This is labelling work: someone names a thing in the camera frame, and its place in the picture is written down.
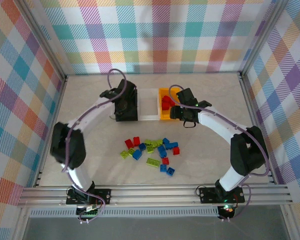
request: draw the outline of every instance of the red lego brick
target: red lego brick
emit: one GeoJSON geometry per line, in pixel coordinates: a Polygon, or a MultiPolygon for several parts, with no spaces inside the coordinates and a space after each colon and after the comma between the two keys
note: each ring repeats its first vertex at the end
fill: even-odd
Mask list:
{"type": "Polygon", "coordinates": [[[124,142],[128,149],[134,148],[134,144],[132,143],[131,139],[125,140],[124,142]]]}
{"type": "Polygon", "coordinates": [[[138,136],[133,138],[133,144],[135,147],[140,145],[140,138],[138,136]]]}
{"type": "Polygon", "coordinates": [[[170,108],[170,103],[169,102],[165,102],[163,101],[162,104],[161,104],[161,107],[162,107],[162,110],[169,110],[170,108]]]}
{"type": "Polygon", "coordinates": [[[162,164],[169,165],[169,158],[167,157],[162,158],[162,164]]]}
{"type": "Polygon", "coordinates": [[[169,96],[164,96],[162,98],[162,102],[165,102],[165,103],[170,103],[171,102],[171,98],[169,96]]]}
{"type": "Polygon", "coordinates": [[[179,149],[178,146],[177,146],[177,147],[174,147],[174,148],[172,149],[172,151],[173,151],[173,155],[178,155],[178,154],[180,154],[180,149],[179,149]]]}

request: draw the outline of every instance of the plaid wall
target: plaid wall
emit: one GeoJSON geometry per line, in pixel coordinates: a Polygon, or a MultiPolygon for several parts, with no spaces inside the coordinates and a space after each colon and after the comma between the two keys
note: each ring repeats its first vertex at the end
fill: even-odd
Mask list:
{"type": "Polygon", "coordinates": [[[276,0],[27,0],[68,74],[237,72],[276,0]]]}
{"type": "Polygon", "coordinates": [[[0,0],[0,240],[30,187],[61,81],[12,0],[0,0]]]}
{"type": "Polygon", "coordinates": [[[248,78],[279,183],[300,220],[300,0],[289,1],[248,78]]]}

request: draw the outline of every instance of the yellow tray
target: yellow tray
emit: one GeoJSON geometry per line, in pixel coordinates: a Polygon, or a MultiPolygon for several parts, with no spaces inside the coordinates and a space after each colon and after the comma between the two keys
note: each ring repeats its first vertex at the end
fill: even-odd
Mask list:
{"type": "MultiPolygon", "coordinates": [[[[174,100],[178,101],[177,98],[177,93],[180,92],[180,88],[178,87],[173,87],[171,88],[171,95],[173,97],[174,100]]],[[[170,109],[171,107],[169,107],[169,110],[162,110],[162,98],[164,96],[169,96],[169,88],[159,88],[159,104],[160,104],[160,120],[174,120],[170,118],[170,109]]]]}

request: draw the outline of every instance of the lime green lego brick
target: lime green lego brick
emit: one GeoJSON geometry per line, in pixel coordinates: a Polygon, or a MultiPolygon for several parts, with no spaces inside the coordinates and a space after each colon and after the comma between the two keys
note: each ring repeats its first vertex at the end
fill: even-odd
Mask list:
{"type": "Polygon", "coordinates": [[[129,156],[129,153],[126,150],[123,150],[120,155],[123,159],[126,159],[129,156]]]}
{"type": "Polygon", "coordinates": [[[148,160],[146,161],[146,164],[150,165],[150,166],[153,166],[153,167],[156,167],[156,168],[159,168],[160,167],[160,161],[159,160],[155,160],[155,159],[152,159],[152,158],[148,158],[148,160]]]}
{"type": "Polygon", "coordinates": [[[152,147],[155,149],[156,147],[158,147],[158,143],[157,141],[152,141],[151,143],[152,147]]]}
{"type": "Polygon", "coordinates": [[[132,157],[132,155],[134,154],[136,150],[134,150],[133,148],[130,148],[128,151],[128,154],[132,157]]]}
{"type": "Polygon", "coordinates": [[[152,154],[154,152],[154,147],[152,145],[146,146],[146,152],[152,154]]]}
{"type": "Polygon", "coordinates": [[[152,144],[152,141],[151,140],[149,140],[149,139],[146,139],[145,141],[144,141],[144,143],[145,143],[145,145],[151,145],[152,144]]]}
{"type": "Polygon", "coordinates": [[[156,143],[158,144],[158,147],[164,144],[162,139],[157,140],[156,143]]]}

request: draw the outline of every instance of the black mounting plate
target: black mounting plate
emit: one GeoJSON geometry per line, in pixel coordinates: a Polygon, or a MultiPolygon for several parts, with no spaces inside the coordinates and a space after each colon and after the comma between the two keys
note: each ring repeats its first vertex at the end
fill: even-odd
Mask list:
{"type": "MultiPolygon", "coordinates": [[[[101,198],[103,198],[106,205],[110,204],[111,189],[108,189],[108,188],[102,188],[102,189],[95,188],[91,192],[91,194],[97,195],[97,196],[100,196],[101,198]]],[[[68,196],[73,196],[74,195],[73,190],[71,188],[68,190],[67,195],[68,196]]],[[[102,202],[101,202],[101,200],[97,199],[96,203],[98,205],[100,205],[102,202]]],[[[67,197],[66,201],[65,201],[65,204],[66,205],[86,205],[85,203],[83,203],[79,199],[78,200],[75,199],[74,197],[67,197]]]]}
{"type": "Polygon", "coordinates": [[[236,187],[231,191],[232,194],[229,194],[225,197],[222,201],[218,200],[217,194],[215,193],[214,187],[200,187],[199,188],[199,196],[200,202],[202,204],[220,204],[220,203],[227,203],[227,204],[235,204],[237,203],[234,195],[238,198],[238,203],[245,202],[245,196],[243,195],[243,190],[241,187],[236,187]]]}

